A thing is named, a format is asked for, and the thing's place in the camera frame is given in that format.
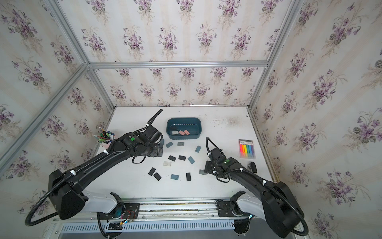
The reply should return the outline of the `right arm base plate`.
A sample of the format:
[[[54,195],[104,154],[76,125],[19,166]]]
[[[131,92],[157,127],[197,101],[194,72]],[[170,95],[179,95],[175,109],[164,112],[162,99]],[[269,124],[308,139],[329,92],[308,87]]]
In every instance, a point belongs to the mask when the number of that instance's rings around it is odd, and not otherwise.
[[[242,212],[238,205],[233,201],[223,201],[218,199],[215,201],[217,213],[220,218],[227,217],[242,217],[242,219],[234,220],[234,231],[238,235],[246,234],[250,229],[250,222],[253,219],[253,215]]]

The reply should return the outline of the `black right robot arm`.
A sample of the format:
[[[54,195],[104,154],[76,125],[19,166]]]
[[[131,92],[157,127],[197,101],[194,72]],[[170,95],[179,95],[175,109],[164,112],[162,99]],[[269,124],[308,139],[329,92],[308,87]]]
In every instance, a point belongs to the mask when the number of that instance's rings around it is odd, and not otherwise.
[[[234,181],[245,188],[232,196],[240,212],[263,219],[280,238],[286,238],[290,233],[301,237],[308,235],[303,210],[285,183],[258,176],[235,158],[226,157],[221,148],[215,146],[211,149],[210,144],[214,143],[206,137],[209,160],[205,172],[215,176],[219,182]]]

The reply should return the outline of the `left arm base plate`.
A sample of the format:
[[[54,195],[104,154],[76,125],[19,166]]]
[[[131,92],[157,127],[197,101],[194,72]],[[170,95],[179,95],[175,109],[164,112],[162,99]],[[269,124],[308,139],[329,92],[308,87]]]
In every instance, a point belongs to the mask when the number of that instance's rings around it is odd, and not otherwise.
[[[139,203],[125,203],[124,206],[109,214],[98,213],[97,220],[100,221],[105,233],[122,231],[124,226],[128,226],[138,218],[140,205]]]

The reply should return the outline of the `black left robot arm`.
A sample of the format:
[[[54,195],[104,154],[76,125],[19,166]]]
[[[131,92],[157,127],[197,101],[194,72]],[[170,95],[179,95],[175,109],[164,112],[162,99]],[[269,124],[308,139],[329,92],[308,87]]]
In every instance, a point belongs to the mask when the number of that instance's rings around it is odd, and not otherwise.
[[[25,225],[35,226],[55,216],[59,216],[62,220],[75,216],[90,202],[84,190],[102,174],[127,159],[162,156],[163,148],[159,143],[163,139],[163,134],[152,125],[161,113],[162,110],[159,110],[149,119],[145,127],[112,140],[107,149],[87,162],[65,172],[60,170],[52,172],[47,192],[30,209]],[[46,200],[51,201],[55,213],[34,221],[32,219],[34,214]]]

